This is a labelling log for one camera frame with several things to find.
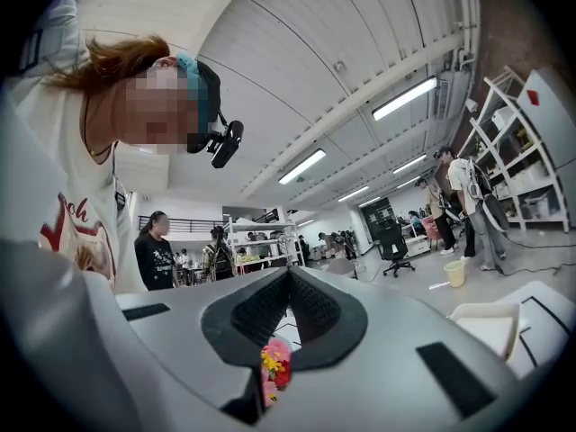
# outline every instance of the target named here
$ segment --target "metal shelving unit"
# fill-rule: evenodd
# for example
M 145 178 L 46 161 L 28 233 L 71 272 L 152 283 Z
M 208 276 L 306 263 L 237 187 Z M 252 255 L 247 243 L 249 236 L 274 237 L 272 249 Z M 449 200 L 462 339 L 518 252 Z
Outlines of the metal shelving unit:
M 232 254 L 236 257 L 236 249 L 239 247 L 251 247 L 256 245 L 278 245 L 283 247 L 286 251 L 285 254 L 278 254 L 275 256 L 266 257 L 264 259 L 258 259 L 257 261 L 250 261 L 237 266 L 242 267 L 242 272 L 244 273 L 244 266 L 250 266 L 253 264 L 262 264 L 267 261 L 274 261 L 275 259 L 287 258 L 288 261 L 298 262 L 300 265 L 304 265 L 304 257 L 302 252 L 296 248 L 296 241 L 298 241 L 298 230 L 296 229 L 296 224 L 293 222 L 273 222 L 273 223 L 260 223 L 251 222 L 247 224 L 236 223 L 230 221 L 225 229 L 229 233 L 230 246 L 232 248 Z M 272 230 L 283 230 L 285 233 L 284 238 L 271 239 L 271 240 L 255 240 L 255 241 L 239 241 L 238 243 L 234 240 L 234 234 L 238 232 L 265 232 Z
M 554 167 L 552 162 L 546 153 L 546 150 L 542 144 L 542 141 L 539 139 L 534 127 L 532 124 L 527 120 L 526 116 L 522 113 L 520 108 L 518 107 L 516 100 L 517 98 L 511 94 L 509 94 L 510 88 L 514 85 L 514 83 L 518 83 L 520 86 L 524 86 L 525 82 L 508 66 L 504 68 L 504 73 L 496 78 L 490 80 L 487 77 L 484 78 L 484 82 L 488 84 L 490 87 L 490 91 L 486 97 L 486 102 L 481 109 L 481 112 L 477 119 L 471 118 L 470 123 L 472 124 L 472 132 L 466 139 L 465 143 L 463 144 L 460 152 L 458 152 L 458 157 L 465 156 L 467 154 L 466 150 L 469 147 L 471 142 L 474 142 L 474 139 L 478 137 L 481 139 L 481 142 L 486 147 L 475 159 L 476 163 L 480 163 L 481 160 L 486 158 L 487 156 L 492 156 L 496 161 L 496 170 L 494 173 L 490 175 L 490 179 L 495 179 L 499 176 L 502 176 L 510 190 L 510 194 L 506 196 L 501 196 L 500 200 L 507 200 L 512 199 L 514 203 L 514 207 L 516 210 L 516 216 L 508 217 L 509 222 L 517 222 L 520 224 L 520 228 L 522 230 L 526 230 L 526 224 L 529 222 L 561 222 L 563 225 L 564 232 L 569 231 L 569 220 L 568 220 L 568 213 L 566 211 L 566 206 L 564 204 L 564 197 L 562 191 L 560 189 L 560 185 L 558 184 L 558 180 L 554 173 Z M 486 124 L 490 123 L 492 115 L 502 107 L 508 107 L 511 110 L 510 116 L 506 119 L 504 126 L 501 130 L 499 130 L 498 134 L 494 139 L 490 139 L 486 134 Z M 502 140 L 507 137 L 513 130 L 516 129 L 515 124 L 519 123 L 520 126 L 526 130 L 526 135 L 529 137 L 532 145 L 528 148 L 522 150 L 515 158 L 513 158 L 509 163 L 505 164 L 500 156 L 500 143 Z M 533 186 L 528 188 L 522 188 L 518 190 L 516 188 L 515 181 L 509 174 L 509 170 L 520 163 L 525 158 L 529 157 L 530 155 L 537 152 L 539 158 L 542 160 L 544 164 L 544 168 L 548 173 L 548 176 L 544 178 L 542 181 L 538 181 L 534 183 Z M 535 219 L 526 219 L 522 216 L 522 211 L 520 209 L 520 200 L 518 197 L 520 195 L 525 195 L 540 189 L 543 189 L 547 186 L 551 186 L 556 194 L 556 198 L 558 200 L 558 204 L 560 209 L 551 214 L 547 218 L 535 218 Z

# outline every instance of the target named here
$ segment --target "gray floor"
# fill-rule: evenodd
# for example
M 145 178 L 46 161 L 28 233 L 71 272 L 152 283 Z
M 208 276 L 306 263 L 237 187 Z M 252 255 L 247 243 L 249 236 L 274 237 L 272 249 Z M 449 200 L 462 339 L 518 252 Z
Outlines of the gray floor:
M 510 239 L 530 246 L 542 245 L 566 245 L 576 244 L 576 232 L 564 234 L 557 230 L 529 230 L 522 233 L 519 229 L 512 229 L 508 234 Z M 505 243 L 508 258 L 501 265 L 505 273 L 518 269 L 541 269 L 550 266 L 558 266 L 561 263 L 576 263 L 576 247 L 568 248 L 539 248 L 528 249 Z M 430 290 L 433 284 L 446 282 L 444 265 L 455 261 L 464 253 L 464 237 L 460 239 L 460 247 L 453 255 L 441 256 L 441 246 L 438 251 L 434 246 L 429 253 L 414 256 L 410 259 L 416 268 L 415 272 L 409 269 L 401 269 L 398 278 L 392 274 L 383 276 L 383 270 L 389 265 L 388 261 L 382 261 L 376 247 L 373 247 L 364 256 L 357 259 L 357 263 L 365 266 L 364 272 L 358 273 L 358 279 L 374 286 L 388 286 L 401 293 L 420 299 L 444 314 L 450 314 L 456 306 L 464 302 L 493 302 L 512 293 L 524 284 L 540 281 L 554 288 L 568 299 L 576 302 L 576 266 L 563 266 L 558 272 L 546 270 L 530 273 L 518 272 L 511 276 L 500 275 L 496 271 L 483 272 L 482 246 L 476 241 L 476 257 L 466 264 L 465 284 L 459 288 L 451 288 L 448 285 Z M 320 268 L 321 263 L 310 266 Z

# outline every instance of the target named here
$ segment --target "ceiling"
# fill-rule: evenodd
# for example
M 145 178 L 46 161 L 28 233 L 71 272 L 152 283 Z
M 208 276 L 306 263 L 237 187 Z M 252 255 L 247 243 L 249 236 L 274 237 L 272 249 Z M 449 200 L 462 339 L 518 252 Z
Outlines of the ceiling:
M 206 154 L 120 147 L 128 190 L 317 210 L 369 185 L 361 203 L 436 169 L 429 157 L 392 174 L 451 139 L 472 80 L 473 62 L 456 61 L 475 53 L 473 0 L 77 1 L 86 36 L 157 33 L 208 64 L 221 79 L 222 112 L 245 124 L 220 170 Z M 374 121 L 374 108 L 432 75 L 448 92 L 441 120 L 438 88 Z M 316 149 L 327 155 L 300 182 L 278 184 Z

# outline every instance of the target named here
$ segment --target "black backpack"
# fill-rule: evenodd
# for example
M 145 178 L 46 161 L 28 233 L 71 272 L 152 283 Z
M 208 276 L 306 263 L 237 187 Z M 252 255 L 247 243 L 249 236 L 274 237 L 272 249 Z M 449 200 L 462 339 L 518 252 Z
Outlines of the black backpack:
M 213 274 L 223 274 L 232 271 L 232 261 L 230 260 L 230 255 L 226 251 L 225 247 L 215 247 L 210 244 L 207 247 L 212 252 L 212 264 L 210 266 L 210 271 Z
M 336 243 L 340 243 L 340 244 L 346 243 L 346 241 L 342 238 L 342 236 L 340 234 L 337 234 L 336 232 L 332 232 L 330 235 L 332 236 L 332 238 L 334 239 L 334 241 Z

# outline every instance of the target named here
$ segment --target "printed graphic on shirt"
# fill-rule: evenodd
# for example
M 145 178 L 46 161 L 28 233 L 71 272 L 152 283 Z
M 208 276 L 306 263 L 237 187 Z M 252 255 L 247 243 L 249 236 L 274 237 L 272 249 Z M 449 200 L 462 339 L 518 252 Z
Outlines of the printed graphic on shirt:
M 172 253 L 169 250 L 156 249 L 152 253 L 154 258 L 154 280 L 161 277 L 167 277 L 172 273 Z
M 86 198 L 75 205 L 60 193 L 56 219 L 44 223 L 40 230 L 40 246 L 66 256 L 80 270 L 102 274 L 113 286 L 116 264 L 108 232 L 100 220 L 91 219 L 86 206 Z

